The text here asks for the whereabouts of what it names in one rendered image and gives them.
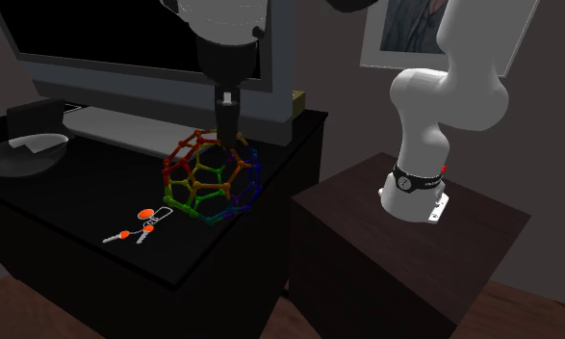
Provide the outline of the dark brown robot stand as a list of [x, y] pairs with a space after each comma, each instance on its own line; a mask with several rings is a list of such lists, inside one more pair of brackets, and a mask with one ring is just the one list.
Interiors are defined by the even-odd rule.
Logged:
[[437, 223], [398, 220], [378, 195], [394, 162], [292, 198], [290, 298], [321, 339], [449, 339], [528, 222], [455, 183]]

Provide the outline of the black cabinet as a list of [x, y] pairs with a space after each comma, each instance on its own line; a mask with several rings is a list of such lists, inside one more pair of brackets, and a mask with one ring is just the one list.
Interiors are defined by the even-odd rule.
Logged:
[[212, 225], [159, 208], [162, 162], [84, 137], [28, 178], [0, 178], [0, 263], [105, 339], [259, 339], [288, 278], [293, 195], [320, 175], [326, 113], [306, 111], [285, 146], [255, 143], [262, 192]]

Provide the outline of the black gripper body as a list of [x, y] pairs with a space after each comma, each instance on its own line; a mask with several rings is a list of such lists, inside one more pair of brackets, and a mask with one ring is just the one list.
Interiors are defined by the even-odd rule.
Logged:
[[196, 54], [200, 71], [217, 85], [235, 86], [260, 78], [257, 41], [225, 45], [197, 37]]

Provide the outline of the grey framed television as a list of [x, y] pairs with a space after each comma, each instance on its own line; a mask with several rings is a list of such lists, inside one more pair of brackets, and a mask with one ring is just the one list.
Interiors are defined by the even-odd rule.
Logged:
[[[159, 0], [0, 0], [0, 27], [40, 95], [77, 105], [73, 133], [166, 156], [217, 127], [196, 34]], [[294, 0], [269, 0], [260, 78], [240, 84], [238, 131], [285, 145], [293, 128]]]

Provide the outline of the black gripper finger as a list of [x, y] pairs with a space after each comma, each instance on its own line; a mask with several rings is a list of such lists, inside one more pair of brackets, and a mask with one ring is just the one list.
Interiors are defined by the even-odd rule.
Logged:
[[220, 144], [233, 146], [240, 116], [239, 86], [215, 86], [215, 112]]

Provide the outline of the white framed wall picture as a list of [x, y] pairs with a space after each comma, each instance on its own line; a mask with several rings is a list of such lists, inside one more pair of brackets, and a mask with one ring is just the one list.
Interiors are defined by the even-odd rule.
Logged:
[[[494, 43], [501, 78], [507, 76], [539, 2], [501, 0], [506, 21]], [[360, 66], [447, 71], [448, 58], [436, 42], [446, 4], [446, 0], [379, 0], [369, 7]]]

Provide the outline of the dark shallow bowl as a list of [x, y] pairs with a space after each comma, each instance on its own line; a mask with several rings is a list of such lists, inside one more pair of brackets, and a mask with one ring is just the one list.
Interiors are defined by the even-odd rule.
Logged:
[[30, 177], [58, 164], [66, 153], [68, 137], [36, 134], [0, 143], [0, 177]]

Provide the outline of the black box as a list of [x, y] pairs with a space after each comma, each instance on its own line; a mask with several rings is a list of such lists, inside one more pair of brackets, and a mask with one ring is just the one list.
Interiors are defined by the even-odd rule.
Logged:
[[70, 138], [71, 133], [63, 123], [64, 105], [62, 99], [47, 98], [9, 108], [6, 114], [9, 139], [36, 134], [61, 134]]

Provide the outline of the keys with orange tags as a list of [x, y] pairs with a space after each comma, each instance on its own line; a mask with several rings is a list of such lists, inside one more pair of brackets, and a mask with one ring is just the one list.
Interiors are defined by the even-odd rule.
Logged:
[[116, 235], [110, 236], [102, 240], [103, 244], [110, 243], [115, 240], [123, 240], [133, 235], [138, 235], [139, 238], [136, 240], [136, 244], [140, 245], [144, 242], [147, 236], [154, 231], [155, 225], [159, 223], [162, 219], [168, 217], [173, 210], [170, 207], [160, 207], [157, 210], [153, 209], [143, 209], [137, 214], [137, 218], [143, 221], [141, 229], [136, 231], [122, 230]]

